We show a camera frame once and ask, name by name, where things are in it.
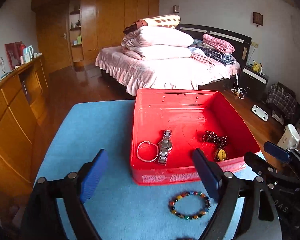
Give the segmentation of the red picture frame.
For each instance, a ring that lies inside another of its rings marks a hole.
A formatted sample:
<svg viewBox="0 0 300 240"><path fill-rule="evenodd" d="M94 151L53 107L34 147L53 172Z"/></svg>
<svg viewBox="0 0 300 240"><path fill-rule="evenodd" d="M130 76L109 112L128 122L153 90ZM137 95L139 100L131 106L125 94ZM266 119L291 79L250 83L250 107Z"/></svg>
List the red picture frame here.
<svg viewBox="0 0 300 240"><path fill-rule="evenodd" d="M22 44L23 42L19 41L4 45L8 64L11 70L14 70L15 66L20 65L20 57L22 56L20 48Z"/></svg>

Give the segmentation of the red thermos bottle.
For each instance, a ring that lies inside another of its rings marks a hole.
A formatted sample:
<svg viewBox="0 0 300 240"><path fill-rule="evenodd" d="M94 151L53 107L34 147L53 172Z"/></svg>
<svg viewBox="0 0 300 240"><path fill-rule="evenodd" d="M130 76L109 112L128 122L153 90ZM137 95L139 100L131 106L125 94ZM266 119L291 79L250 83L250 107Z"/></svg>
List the red thermos bottle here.
<svg viewBox="0 0 300 240"><path fill-rule="evenodd" d="M18 50L19 50L19 58L20 58L20 64L21 65L24 64L24 54L23 54L23 51L24 51L25 48L26 48L25 44L23 44L23 43L19 44Z"/></svg>

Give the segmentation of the yellow amber pendant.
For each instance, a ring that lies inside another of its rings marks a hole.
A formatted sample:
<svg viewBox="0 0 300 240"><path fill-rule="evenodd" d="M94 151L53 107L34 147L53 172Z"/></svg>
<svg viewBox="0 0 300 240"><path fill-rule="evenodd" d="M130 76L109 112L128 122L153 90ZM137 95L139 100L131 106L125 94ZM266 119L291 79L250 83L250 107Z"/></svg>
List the yellow amber pendant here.
<svg viewBox="0 0 300 240"><path fill-rule="evenodd" d="M217 161L225 161L226 160L226 152L224 149L219 148L215 153L215 159Z"/></svg>

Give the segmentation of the silver wrist watch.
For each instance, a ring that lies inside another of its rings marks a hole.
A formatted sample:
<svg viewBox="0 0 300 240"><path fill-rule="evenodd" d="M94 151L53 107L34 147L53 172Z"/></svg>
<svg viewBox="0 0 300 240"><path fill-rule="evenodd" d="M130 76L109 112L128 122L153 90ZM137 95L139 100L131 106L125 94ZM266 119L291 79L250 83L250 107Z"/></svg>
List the silver wrist watch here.
<svg viewBox="0 0 300 240"><path fill-rule="evenodd" d="M159 146L158 163L161 165L166 165L169 152L172 149L171 135L172 132L170 130L165 130L162 139L158 143Z"/></svg>

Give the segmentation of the white bathroom scale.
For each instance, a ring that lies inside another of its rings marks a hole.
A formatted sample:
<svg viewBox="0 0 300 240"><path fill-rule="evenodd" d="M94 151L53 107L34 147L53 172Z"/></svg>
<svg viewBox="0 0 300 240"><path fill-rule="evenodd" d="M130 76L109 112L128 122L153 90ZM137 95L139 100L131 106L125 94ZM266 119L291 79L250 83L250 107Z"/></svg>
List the white bathroom scale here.
<svg viewBox="0 0 300 240"><path fill-rule="evenodd" d="M264 111L261 107L257 106L257 105L253 105L253 107L251 108L251 111L258 116L261 120L267 122L269 115L266 111Z"/></svg>

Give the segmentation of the spotted folded blanket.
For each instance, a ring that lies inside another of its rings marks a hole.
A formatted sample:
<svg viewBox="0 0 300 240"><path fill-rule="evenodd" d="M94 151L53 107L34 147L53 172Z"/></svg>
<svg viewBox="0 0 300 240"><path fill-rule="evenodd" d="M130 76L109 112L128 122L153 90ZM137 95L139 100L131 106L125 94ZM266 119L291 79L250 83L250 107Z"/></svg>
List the spotted folded blanket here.
<svg viewBox="0 0 300 240"><path fill-rule="evenodd" d="M136 31L144 26L150 27L165 27L165 28L175 28L180 23L179 15L164 15L164 16L155 16L151 18L142 18L135 21L130 26L127 26L123 33L125 35Z"/></svg>

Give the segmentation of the red metal tin box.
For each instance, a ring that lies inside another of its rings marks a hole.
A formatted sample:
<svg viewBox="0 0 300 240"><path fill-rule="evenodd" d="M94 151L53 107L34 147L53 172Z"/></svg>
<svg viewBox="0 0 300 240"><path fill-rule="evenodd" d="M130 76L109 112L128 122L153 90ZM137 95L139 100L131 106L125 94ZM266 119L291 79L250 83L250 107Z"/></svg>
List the red metal tin box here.
<svg viewBox="0 0 300 240"><path fill-rule="evenodd" d="M144 163L136 156L140 142L158 145L165 130L172 132L172 149L166 165ZM223 171L245 169L244 155L260 153L260 147L244 120L226 97L211 90L139 89L136 96L130 168L135 183L142 186L168 185L198 181L192 152L200 148L206 158L215 161L219 147L204 142L206 131L227 138L223 147L226 160L218 162Z"/></svg>

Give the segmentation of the plaid bag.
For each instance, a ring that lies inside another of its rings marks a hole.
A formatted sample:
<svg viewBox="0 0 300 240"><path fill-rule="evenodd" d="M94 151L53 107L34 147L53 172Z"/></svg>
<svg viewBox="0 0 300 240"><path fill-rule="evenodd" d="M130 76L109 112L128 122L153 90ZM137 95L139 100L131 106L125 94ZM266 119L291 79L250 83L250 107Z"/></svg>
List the plaid bag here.
<svg viewBox="0 0 300 240"><path fill-rule="evenodd" d="M270 86L266 103L276 106L286 119L293 117L297 106L294 92L279 82Z"/></svg>

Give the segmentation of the dark wooden headboard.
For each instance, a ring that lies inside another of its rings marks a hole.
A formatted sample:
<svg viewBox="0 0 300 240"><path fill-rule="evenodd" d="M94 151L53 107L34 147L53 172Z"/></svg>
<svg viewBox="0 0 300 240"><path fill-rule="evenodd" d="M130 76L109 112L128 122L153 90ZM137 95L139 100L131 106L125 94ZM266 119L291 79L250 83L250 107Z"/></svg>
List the dark wooden headboard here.
<svg viewBox="0 0 300 240"><path fill-rule="evenodd" d="M203 35L208 34L229 42L235 48L232 55L240 64L240 67L244 68L246 66L252 38L233 31L203 25L180 23L176 28L198 40L202 40Z"/></svg>

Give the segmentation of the wooden sideboard cabinet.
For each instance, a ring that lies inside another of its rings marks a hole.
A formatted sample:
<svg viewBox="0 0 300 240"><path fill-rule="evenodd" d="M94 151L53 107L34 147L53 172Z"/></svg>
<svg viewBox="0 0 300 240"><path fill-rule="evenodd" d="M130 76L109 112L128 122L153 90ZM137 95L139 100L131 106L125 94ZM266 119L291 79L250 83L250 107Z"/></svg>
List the wooden sideboard cabinet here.
<svg viewBox="0 0 300 240"><path fill-rule="evenodd" d="M27 201L49 146L48 81L42 55L0 81L0 218Z"/></svg>

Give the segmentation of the wall intercom phone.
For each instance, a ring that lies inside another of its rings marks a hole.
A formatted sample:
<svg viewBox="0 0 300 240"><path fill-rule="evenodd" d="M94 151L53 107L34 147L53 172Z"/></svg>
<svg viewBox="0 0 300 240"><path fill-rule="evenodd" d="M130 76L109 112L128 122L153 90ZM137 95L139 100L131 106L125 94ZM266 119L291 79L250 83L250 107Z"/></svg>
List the wall intercom phone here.
<svg viewBox="0 0 300 240"><path fill-rule="evenodd" d="M180 12L179 6L178 5L174 5L173 6L173 13L174 14L178 14Z"/></svg>

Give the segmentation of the dark bedside table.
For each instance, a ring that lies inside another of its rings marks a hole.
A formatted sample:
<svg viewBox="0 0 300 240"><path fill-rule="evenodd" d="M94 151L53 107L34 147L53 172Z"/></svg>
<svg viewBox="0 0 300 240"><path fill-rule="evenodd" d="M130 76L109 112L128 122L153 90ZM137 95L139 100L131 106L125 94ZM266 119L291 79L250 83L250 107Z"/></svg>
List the dark bedside table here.
<svg viewBox="0 0 300 240"><path fill-rule="evenodd" d="M266 89L269 78L257 72L251 67L244 67L239 76L239 87L246 91L246 95L256 101L262 99L262 95Z"/></svg>

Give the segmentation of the small wall ornament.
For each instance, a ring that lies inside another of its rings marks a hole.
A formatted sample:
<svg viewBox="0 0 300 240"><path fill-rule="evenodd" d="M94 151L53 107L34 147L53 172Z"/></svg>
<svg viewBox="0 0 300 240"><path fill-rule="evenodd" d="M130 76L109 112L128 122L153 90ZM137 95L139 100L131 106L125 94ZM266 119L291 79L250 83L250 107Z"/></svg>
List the small wall ornament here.
<svg viewBox="0 0 300 240"><path fill-rule="evenodd" d="M253 24L262 26L263 25L263 15L259 12L253 12Z"/></svg>

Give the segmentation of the yellow pikachu plush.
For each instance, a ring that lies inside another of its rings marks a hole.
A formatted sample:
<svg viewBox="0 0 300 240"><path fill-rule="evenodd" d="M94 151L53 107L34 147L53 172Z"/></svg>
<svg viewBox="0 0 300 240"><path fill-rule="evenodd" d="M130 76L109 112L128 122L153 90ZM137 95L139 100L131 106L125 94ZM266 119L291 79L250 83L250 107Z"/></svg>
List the yellow pikachu plush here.
<svg viewBox="0 0 300 240"><path fill-rule="evenodd" d="M263 67L261 63L257 63L255 60L253 60L252 70L256 73L261 74Z"/></svg>

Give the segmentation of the silver bangle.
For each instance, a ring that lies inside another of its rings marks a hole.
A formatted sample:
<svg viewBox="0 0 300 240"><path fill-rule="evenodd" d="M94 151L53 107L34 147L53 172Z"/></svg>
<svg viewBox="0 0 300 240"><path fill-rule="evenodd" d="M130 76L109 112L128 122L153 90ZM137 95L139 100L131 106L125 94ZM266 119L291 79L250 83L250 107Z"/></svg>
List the silver bangle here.
<svg viewBox="0 0 300 240"><path fill-rule="evenodd" d="M159 147L151 141L142 141L137 146L136 156L144 163L152 163L159 156Z"/></svg>

